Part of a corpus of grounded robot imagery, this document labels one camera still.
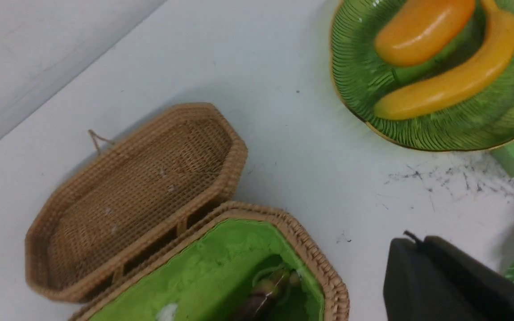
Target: green glass plate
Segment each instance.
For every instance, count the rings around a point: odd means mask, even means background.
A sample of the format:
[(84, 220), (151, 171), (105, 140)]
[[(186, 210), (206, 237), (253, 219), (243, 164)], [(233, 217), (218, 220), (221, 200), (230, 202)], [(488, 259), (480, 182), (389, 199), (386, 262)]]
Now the green glass plate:
[[(451, 108), (409, 120), (374, 116), (373, 106), (402, 86), (437, 75), (469, 59), (480, 47), (485, 14), (473, 18), (436, 57), (422, 65), (394, 68), (374, 50), (378, 31), (406, 0), (343, 0), (332, 23), (332, 78), (347, 108), (377, 134), (406, 148), (431, 152), (498, 148), (514, 140), (514, 57), (487, 89)], [(514, 13), (514, 0), (497, 0)]]

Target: white wall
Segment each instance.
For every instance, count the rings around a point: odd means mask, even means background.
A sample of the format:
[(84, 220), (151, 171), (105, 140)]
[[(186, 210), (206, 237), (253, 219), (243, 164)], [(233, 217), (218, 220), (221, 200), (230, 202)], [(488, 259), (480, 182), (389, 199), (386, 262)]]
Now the white wall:
[(0, 0), (0, 138), (164, 1)]

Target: basket lid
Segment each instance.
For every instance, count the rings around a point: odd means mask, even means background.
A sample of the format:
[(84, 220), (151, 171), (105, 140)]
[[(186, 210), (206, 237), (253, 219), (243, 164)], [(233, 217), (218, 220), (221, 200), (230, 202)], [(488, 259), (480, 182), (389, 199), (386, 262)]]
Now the basket lid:
[(246, 158), (212, 104), (163, 112), (51, 195), (27, 232), (27, 284), (90, 300), (230, 199)]

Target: fake fruit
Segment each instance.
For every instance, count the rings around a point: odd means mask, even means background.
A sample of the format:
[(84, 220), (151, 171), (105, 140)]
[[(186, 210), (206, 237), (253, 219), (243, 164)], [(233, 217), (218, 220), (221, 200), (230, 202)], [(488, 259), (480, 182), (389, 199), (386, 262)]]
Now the fake fruit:
[(394, 66), (419, 65), (455, 38), (474, 11), (475, 0), (408, 0), (378, 33), (376, 52)]
[(501, 10), (494, 0), (481, 0), (481, 5), (487, 26), (480, 49), (441, 75), (384, 96), (375, 105), (377, 117), (404, 120), (445, 109), (473, 97), (505, 71), (514, 54), (514, 14)]

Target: green floral foam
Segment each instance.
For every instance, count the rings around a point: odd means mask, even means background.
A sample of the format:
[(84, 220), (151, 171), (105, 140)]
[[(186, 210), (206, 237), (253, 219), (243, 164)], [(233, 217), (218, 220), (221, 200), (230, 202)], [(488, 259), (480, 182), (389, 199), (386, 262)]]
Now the green floral foam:
[(271, 321), (322, 321), (320, 284), (273, 225), (228, 219), (142, 278), (92, 321), (155, 321), (177, 303), (175, 321), (223, 321), (243, 304), (259, 271), (280, 263), (296, 269), (300, 288), (275, 306)]

